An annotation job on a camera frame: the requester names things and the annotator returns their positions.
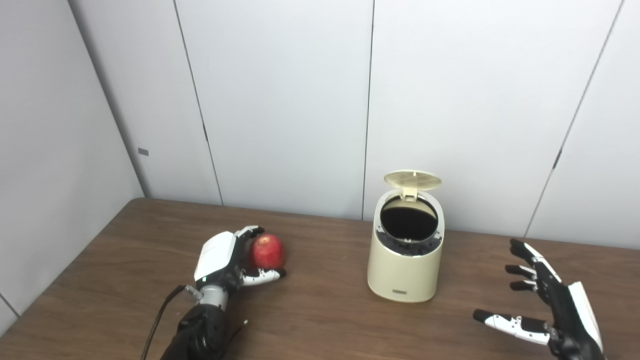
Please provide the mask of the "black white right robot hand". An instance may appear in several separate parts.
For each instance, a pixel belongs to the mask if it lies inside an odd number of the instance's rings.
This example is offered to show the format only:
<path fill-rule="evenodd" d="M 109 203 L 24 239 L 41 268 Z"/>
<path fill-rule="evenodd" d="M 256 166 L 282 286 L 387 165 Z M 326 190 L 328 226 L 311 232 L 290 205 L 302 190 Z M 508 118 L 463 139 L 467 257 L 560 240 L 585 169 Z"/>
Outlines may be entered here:
<path fill-rule="evenodd" d="M 530 291 L 551 310 L 553 323 L 526 316 L 476 309 L 473 319 L 523 341 L 547 346 L 558 360 L 605 360 L 601 331 L 581 281 L 565 284 L 547 259 L 530 244 L 510 239 L 510 253 L 528 266 L 508 264 L 508 274 L 524 279 L 512 291 Z"/>

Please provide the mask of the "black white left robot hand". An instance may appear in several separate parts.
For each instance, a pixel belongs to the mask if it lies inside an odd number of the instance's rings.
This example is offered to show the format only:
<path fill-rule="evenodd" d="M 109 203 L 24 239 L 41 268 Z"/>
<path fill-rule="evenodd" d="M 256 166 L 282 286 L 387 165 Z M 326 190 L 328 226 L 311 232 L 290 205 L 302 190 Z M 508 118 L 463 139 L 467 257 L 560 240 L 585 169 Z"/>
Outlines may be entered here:
<path fill-rule="evenodd" d="M 285 278 L 284 268 L 253 270 L 245 265 L 249 243 L 264 232 L 262 227 L 250 225 L 235 232 L 221 232 L 207 240 L 194 271 L 195 289 L 203 293 L 206 287 L 213 286 L 233 294 L 242 287 Z"/>

